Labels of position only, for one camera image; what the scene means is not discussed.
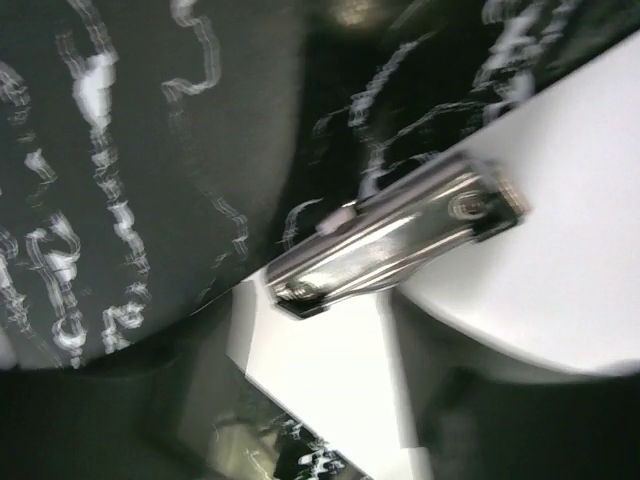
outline metal clip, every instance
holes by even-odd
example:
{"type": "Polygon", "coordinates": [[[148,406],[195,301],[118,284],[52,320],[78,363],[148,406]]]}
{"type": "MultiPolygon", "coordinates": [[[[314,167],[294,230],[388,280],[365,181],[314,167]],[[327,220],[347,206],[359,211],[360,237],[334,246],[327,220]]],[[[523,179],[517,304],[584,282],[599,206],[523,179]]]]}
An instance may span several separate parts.
{"type": "Polygon", "coordinates": [[[329,215],[316,235],[267,266],[267,286],[280,307],[309,318],[393,287],[463,243],[516,226],[526,211],[497,163],[445,156],[329,215]]]}

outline silver clip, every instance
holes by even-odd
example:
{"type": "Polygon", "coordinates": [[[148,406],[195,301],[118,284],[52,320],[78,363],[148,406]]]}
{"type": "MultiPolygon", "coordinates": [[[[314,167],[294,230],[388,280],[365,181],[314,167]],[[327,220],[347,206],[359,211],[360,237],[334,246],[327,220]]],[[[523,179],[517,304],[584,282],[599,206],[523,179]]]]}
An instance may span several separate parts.
{"type": "Polygon", "coordinates": [[[316,235],[267,266],[267,286],[280,307],[309,318],[393,287],[463,243],[516,226],[527,210],[496,162],[444,156],[329,215],[316,235]]]}

